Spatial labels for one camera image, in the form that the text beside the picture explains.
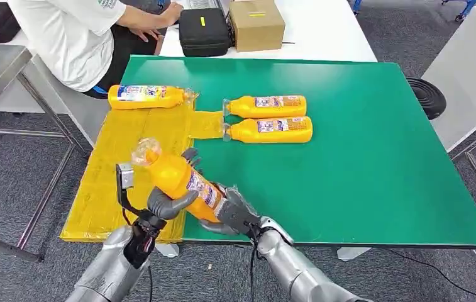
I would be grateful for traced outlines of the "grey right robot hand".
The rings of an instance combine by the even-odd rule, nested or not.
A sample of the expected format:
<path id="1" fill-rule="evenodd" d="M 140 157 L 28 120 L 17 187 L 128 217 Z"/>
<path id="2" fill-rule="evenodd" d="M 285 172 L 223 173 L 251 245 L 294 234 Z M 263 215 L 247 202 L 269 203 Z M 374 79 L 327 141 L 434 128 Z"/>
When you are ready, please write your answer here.
<path id="1" fill-rule="evenodd" d="M 245 235 L 252 239 L 255 228 L 260 225 L 260 216 L 244 199 L 235 186 L 226 187 L 213 183 L 222 193 L 221 202 L 215 208 L 218 222 L 199 219 L 203 229 L 223 235 Z"/>

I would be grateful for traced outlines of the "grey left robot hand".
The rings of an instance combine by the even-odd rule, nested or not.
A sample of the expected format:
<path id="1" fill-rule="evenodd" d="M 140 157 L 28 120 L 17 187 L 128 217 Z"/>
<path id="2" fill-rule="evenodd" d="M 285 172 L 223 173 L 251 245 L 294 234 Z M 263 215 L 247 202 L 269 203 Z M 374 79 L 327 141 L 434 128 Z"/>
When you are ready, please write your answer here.
<path id="1" fill-rule="evenodd" d="M 147 200 L 148 209 L 163 220 L 172 220 L 180 211 L 192 204 L 199 196 L 197 191 L 188 191 L 183 196 L 172 199 L 159 187 L 155 186 Z"/>

